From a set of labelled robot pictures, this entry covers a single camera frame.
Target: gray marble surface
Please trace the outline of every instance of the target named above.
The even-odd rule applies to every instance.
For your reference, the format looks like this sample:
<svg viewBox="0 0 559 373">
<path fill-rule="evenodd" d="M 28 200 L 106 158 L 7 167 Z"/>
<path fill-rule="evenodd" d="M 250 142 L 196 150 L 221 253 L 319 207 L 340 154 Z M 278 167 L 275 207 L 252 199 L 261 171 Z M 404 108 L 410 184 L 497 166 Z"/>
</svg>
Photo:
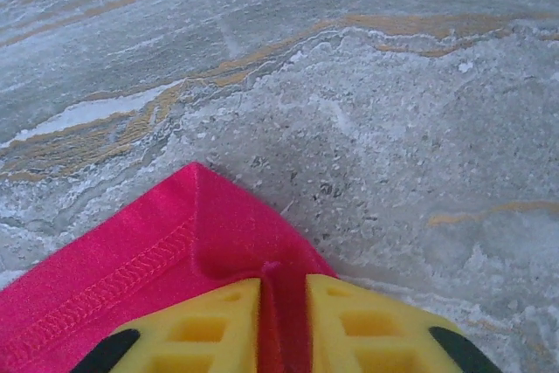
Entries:
<svg viewBox="0 0 559 373">
<path fill-rule="evenodd" d="M 559 0 L 0 0 L 0 287 L 193 160 L 559 370 Z"/>
</svg>

